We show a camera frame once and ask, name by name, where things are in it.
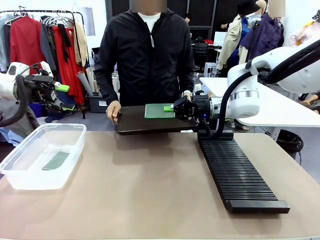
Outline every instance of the office chair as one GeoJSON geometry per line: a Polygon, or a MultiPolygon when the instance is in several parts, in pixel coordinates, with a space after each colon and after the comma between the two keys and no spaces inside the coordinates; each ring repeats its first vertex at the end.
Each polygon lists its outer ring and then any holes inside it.
{"type": "Polygon", "coordinates": [[[197,42],[194,45],[194,55],[198,56],[198,59],[200,62],[200,69],[199,69],[198,73],[203,73],[202,67],[205,67],[205,64],[208,62],[209,44],[197,42]]]}

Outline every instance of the transparent plastic bin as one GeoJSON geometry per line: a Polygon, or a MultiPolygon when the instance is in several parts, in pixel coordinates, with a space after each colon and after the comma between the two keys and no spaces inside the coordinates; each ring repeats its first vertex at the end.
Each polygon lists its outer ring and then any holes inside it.
{"type": "Polygon", "coordinates": [[[17,190],[56,190],[64,186],[85,145],[83,124],[50,123],[39,126],[0,164],[17,190]],[[59,152],[69,153],[60,167],[43,170],[59,152]]]}

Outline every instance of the black slotted rack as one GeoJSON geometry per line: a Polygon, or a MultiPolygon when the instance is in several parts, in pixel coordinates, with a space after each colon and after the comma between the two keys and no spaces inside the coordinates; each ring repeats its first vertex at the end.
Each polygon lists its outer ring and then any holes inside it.
{"type": "Polygon", "coordinates": [[[280,201],[235,140],[198,136],[224,207],[230,213],[287,214],[280,201]]]}

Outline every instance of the purple jacket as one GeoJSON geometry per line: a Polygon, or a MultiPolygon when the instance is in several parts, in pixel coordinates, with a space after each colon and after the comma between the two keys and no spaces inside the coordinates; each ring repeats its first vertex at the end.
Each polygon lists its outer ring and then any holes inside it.
{"type": "MultiPolygon", "coordinates": [[[[249,50],[253,34],[254,29],[251,29],[250,32],[240,42],[240,46],[243,46],[249,50]]],[[[263,14],[261,16],[259,27],[256,30],[256,36],[253,48],[251,50],[250,60],[275,49],[280,40],[281,27],[278,20],[276,18],[273,20],[268,14],[263,14]]]]}

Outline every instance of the white t-shirt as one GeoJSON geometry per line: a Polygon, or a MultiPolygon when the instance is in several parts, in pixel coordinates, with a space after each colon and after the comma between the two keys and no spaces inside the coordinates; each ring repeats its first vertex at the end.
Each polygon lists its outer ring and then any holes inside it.
{"type": "Polygon", "coordinates": [[[143,15],[140,12],[138,12],[140,18],[148,25],[150,33],[152,32],[152,29],[154,28],[154,25],[156,21],[160,18],[161,12],[159,12],[156,15],[148,16],[148,15],[143,15]]]}

